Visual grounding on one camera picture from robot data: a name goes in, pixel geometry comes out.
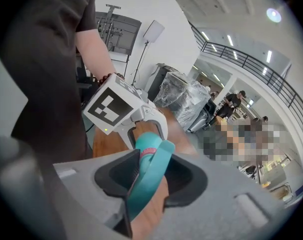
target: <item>railing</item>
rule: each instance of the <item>railing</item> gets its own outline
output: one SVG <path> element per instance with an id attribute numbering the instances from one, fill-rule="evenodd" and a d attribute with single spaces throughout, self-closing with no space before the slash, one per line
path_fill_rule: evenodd
<path id="1" fill-rule="evenodd" d="M 303 131 L 303 100 L 285 79 L 266 64 L 240 50 L 206 41 L 198 29 L 189 24 L 201 52 L 232 62 L 260 79 L 286 104 Z"/>

